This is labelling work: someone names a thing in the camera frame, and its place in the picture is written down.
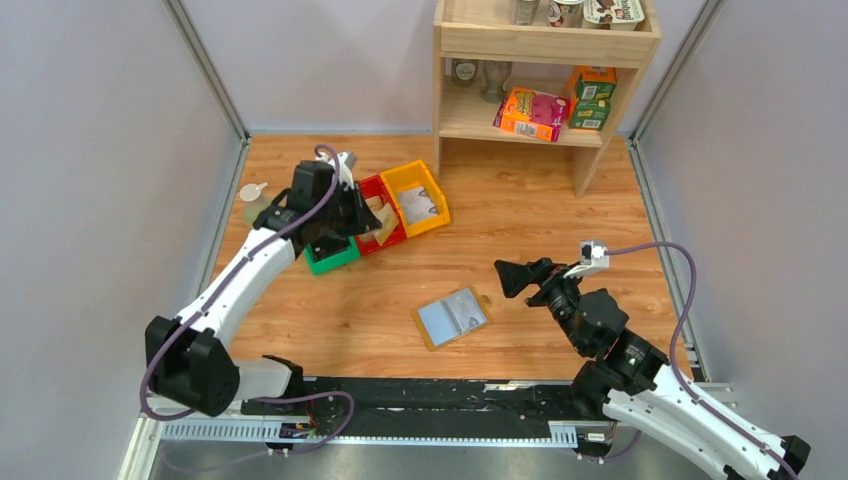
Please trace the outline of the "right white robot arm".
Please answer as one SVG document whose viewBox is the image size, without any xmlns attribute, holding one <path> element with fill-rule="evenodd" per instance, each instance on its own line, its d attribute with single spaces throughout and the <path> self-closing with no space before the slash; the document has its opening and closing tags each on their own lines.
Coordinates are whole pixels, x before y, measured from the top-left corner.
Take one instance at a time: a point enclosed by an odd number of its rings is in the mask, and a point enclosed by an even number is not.
<svg viewBox="0 0 848 480">
<path fill-rule="evenodd" d="M 505 297 L 538 286 L 526 305 L 547 308 L 585 358 L 570 387 L 576 408 L 637 428 L 713 479 L 798 478 L 811 452 L 806 441 L 745 420 L 628 329 L 628 315 L 607 290 L 581 292 L 582 279 L 607 265 L 587 258 L 494 263 Z"/>
</svg>

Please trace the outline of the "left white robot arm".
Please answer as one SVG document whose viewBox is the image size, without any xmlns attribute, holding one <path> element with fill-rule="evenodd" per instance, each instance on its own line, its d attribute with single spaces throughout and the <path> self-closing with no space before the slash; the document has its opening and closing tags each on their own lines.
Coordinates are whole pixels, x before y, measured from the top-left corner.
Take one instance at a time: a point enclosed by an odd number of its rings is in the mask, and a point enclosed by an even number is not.
<svg viewBox="0 0 848 480">
<path fill-rule="evenodd" d="M 351 151 L 318 146 L 314 159 L 296 166 L 290 187 L 256 215 L 245 242 L 207 289 L 175 317 L 150 321 L 139 393 L 145 414 L 154 414 L 150 393 L 210 417 L 237 400 L 284 396 L 299 373 L 295 364 L 272 355 L 236 361 L 229 346 L 261 295 L 307 246 L 380 228 L 353 178 L 356 161 Z"/>
</svg>

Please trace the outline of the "beige cards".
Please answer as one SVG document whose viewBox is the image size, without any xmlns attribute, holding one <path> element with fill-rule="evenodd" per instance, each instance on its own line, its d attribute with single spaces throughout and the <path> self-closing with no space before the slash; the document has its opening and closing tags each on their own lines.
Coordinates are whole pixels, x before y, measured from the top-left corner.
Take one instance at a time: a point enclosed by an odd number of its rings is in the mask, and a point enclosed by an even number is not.
<svg viewBox="0 0 848 480">
<path fill-rule="evenodd" d="M 366 198 L 365 202 L 366 206 L 374 215 L 377 215 L 384 208 L 385 205 L 385 201 L 381 196 L 373 196 Z"/>
</svg>

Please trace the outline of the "yellow leather card holder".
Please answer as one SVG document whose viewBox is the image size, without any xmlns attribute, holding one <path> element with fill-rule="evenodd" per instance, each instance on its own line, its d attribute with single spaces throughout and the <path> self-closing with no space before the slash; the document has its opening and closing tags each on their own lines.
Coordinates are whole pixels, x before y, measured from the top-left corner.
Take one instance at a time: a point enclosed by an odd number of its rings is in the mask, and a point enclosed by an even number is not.
<svg viewBox="0 0 848 480">
<path fill-rule="evenodd" d="M 474 287 L 459 288 L 412 310 L 426 348 L 435 351 L 493 323 Z"/>
</svg>

